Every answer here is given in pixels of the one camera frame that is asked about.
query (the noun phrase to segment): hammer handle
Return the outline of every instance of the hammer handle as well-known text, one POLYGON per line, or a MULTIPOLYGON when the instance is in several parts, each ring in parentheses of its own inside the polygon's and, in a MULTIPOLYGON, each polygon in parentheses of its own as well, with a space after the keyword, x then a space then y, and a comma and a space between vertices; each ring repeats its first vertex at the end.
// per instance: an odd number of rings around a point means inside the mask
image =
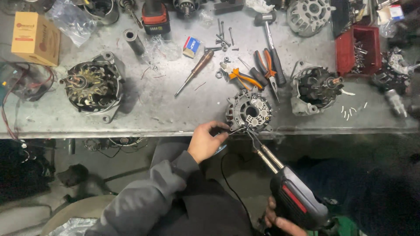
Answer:
POLYGON ((278 58, 277 50, 275 48, 270 49, 271 59, 273 60, 273 67, 276 73, 276 78, 278 85, 284 85, 286 83, 286 78, 283 74, 283 69, 281 68, 280 58, 278 58))

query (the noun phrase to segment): floor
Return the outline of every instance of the floor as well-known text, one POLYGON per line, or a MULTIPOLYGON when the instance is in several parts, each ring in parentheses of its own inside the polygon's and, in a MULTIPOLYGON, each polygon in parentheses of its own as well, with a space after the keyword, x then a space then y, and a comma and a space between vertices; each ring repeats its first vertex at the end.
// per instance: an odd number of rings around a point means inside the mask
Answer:
MULTIPOLYGON (((71 165, 82 164, 89 170, 91 177, 83 186, 73 188, 64 187, 59 181, 50 184, 51 192, 39 194, 30 198, 34 204, 51 206, 57 209, 65 201, 63 196, 69 194, 73 197, 78 194, 100 195, 103 179, 107 179, 127 171, 137 172, 132 175, 113 179, 106 183, 106 187, 113 192, 120 192, 127 184, 136 180, 143 172, 148 170, 154 149, 158 142, 157 137, 143 140, 139 146, 142 149, 133 153, 119 152, 114 158, 108 158, 99 152, 92 152, 84 148, 83 140, 76 140, 76 153, 68 155, 65 140, 57 140, 55 152, 56 173, 67 170, 71 165)), ((312 158, 345 158, 356 162, 369 163, 404 170, 408 164, 408 156, 419 153, 420 144, 417 134, 409 135, 328 135, 328 136, 281 136, 268 142, 278 159, 284 162, 296 161, 303 155, 312 158)), ((223 187, 228 189, 221 174, 221 159, 223 158, 223 171, 230 186, 238 193, 250 213, 255 224, 262 215, 267 198, 270 195, 269 183, 271 173, 265 164, 251 152, 249 141, 228 141, 228 146, 221 153, 210 158, 204 165, 207 178, 214 178, 223 187)), ((132 152, 130 147, 122 149, 132 152)), ((113 156, 117 149, 108 149, 103 152, 113 156)))

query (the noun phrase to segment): metal workbench top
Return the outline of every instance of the metal workbench top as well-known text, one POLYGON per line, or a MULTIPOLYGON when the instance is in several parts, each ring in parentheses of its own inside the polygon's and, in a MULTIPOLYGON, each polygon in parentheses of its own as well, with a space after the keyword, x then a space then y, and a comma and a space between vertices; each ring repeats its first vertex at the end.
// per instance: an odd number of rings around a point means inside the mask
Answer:
MULTIPOLYGON (((210 11, 212 3, 203 5, 210 11)), ((237 59, 241 57, 253 65, 252 54, 268 47, 264 28, 254 26, 253 11, 244 9, 240 12, 214 16, 213 25, 205 29, 198 23, 198 14, 190 21, 169 13, 171 18, 171 37, 180 48, 188 36, 196 37, 206 46, 214 46, 218 33, 217 18, 224 21, 225 32, 232 27, 235 45, 227 52, 217 51, 213 60, 194 78, 183 91, 174 98, 175 92, 183 84, 197 60, 181 56, 176 61, 160 61, 157 66, 161 74, 148 70, 143 79, 147 64, 141 64, 134 56, 128 44, 122 38, 125 29, 132 28, 140 32, 143 40, 146 36, 128 14, 120 12, 118 21, 109 26, 101 26, 80 48, 62 34, 60 48, 60 66, 55 68, 61 76, 72 66, 86 61, 102 51, 111 51, 126 67, 125 97, 114 120, 104 124, 79 114, 68 101, 63 85, 54 84, 51 92, 46 93, 36 102, 18 102, 11 94, 5 111, 11 127, 18 126, 21 138, 83 138, 83 137, 121 137, 121 136, 177 136, 191 135, 194 128, 211 120, 225 121, 226 99, 233 97, 239 89, 235 84, 217 79, 215 72, 219 62, 225 56, 231 58, 234 66, 245 71, 237 59)), ((0 17, 3 33, 0 42, 10 43, 13 30, 13 16, 0 17)), ((334 39, 331 25, 328 24, 319 34, 310 38, 301 38, 293 34, 286 23, 286 14, 277 13, 277 20, 270 26, 274 45, 280 56, 283 70, 289 78, 295 63, 303 60, 313 65, 335 70, 334 39)), ((355 96, 341 95, 333 107, 324 113, 296 117, 291 113, 290 86, 282 89, 281 104, 275 102, 271 89, 262 94, 273 107, 271 126, 273 135, 281 134, 360 134, 360 133, 407 133, 417 131, 418 122, 412 118, 397 118, 376 88, 364 79, 348 80, 344 90, 355 96), (357 110, 347 121, 342 106, 348 111, 357 110)), ((0 138, 8 138, 4 124, 0 125, 0 138)))

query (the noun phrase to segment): pliers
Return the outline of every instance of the pliers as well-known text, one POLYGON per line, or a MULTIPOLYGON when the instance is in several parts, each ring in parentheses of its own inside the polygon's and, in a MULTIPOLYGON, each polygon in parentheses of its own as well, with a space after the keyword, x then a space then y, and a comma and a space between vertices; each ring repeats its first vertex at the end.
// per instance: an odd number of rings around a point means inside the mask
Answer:
POLYGON ((229 78, 232 80, 234 78, 238 78, 238 81, 240 82, 240 87, 246 88, 247 90, 251 90, 248 86, 244 84, 242 80, 246 80, 249 83, 251 83, 254 86, 257 86, 259 90, 264 90, 264 87, 254 78, 252 78, 249 75, 246 75, 244 73, 239 72, 239 68, 232 69, 232 67, 228 66, 227 63, 221 63, 220 68, 222 68, 223 71, 227 72, 229 74, 229 78))
POLYGON ((278 97, 278 86, 274 75, 277 73, 272 70, 272 60, 270 51, 267 48, 264 49, 264 57, 267 61, 267 67, 264 65, 263 59, 261 58, 260 52, 254 52, 254 59, 258 67, 260 68, 262 74, 266 79, 270 81, 271 87, 273 88, 274 94, 276 95, 277 101, 280 102, 280 98, 278 97))

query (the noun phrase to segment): red plastic bin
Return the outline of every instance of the red plastic bin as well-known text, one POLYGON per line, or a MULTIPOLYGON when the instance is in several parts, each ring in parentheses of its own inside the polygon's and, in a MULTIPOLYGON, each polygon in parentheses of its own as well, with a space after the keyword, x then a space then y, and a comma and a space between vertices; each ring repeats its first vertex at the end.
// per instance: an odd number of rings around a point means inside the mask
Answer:
POLYGON ((365 55, 365 68, 362 74, 372 75, 382 66, 379 29, 371 26, 354 25, 336 38, 336 67, 340 76, 349 73, 354 67, 354 40, 362 42, 365 55))

